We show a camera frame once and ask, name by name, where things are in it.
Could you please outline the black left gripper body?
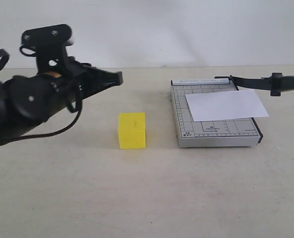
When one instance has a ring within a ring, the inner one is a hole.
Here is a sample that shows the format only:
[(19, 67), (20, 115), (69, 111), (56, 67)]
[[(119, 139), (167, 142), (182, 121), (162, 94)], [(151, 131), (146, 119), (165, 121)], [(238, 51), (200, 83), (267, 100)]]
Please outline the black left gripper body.
[(83, 99), (80, 81), (52, 74), (15, 75), (2, 84), (5, 92), (3, 121), (40, 124), (66, 108), (80, 113)]

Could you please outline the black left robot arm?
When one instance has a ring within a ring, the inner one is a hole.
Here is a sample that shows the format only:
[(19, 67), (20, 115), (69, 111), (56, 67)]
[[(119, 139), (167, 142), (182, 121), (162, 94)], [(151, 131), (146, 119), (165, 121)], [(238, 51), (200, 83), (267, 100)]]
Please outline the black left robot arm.
[[(52, 137), (71, 129), (82, 113), (85, 99), (122, 84), (122, 72), (97, 68), (88, 68), (75, 77), (47, 72), (33, 77), (15, 75), (0, 82), (0, 146)], [(53, 132), (30, 134), (63, 109), (75, 114), (70, 124)]]

